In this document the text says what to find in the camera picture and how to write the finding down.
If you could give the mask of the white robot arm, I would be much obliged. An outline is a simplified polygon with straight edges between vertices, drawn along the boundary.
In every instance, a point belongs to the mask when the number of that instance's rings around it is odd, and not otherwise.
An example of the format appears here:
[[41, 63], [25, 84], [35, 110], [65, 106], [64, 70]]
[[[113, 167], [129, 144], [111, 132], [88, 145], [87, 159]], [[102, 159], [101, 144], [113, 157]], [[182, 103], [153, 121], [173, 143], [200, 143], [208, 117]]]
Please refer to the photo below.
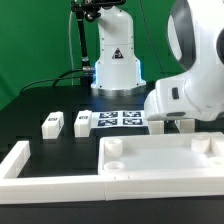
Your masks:
[[[146, 85], [134, 54], [132, 17], [114, 4], [100, 10], [97, 94], [129, 94]], [[212, 121], [224, 113], [224, 0], [176, 0], [167, 38], [185, 72], [158, 80], [144, 103], [151, 120]]]

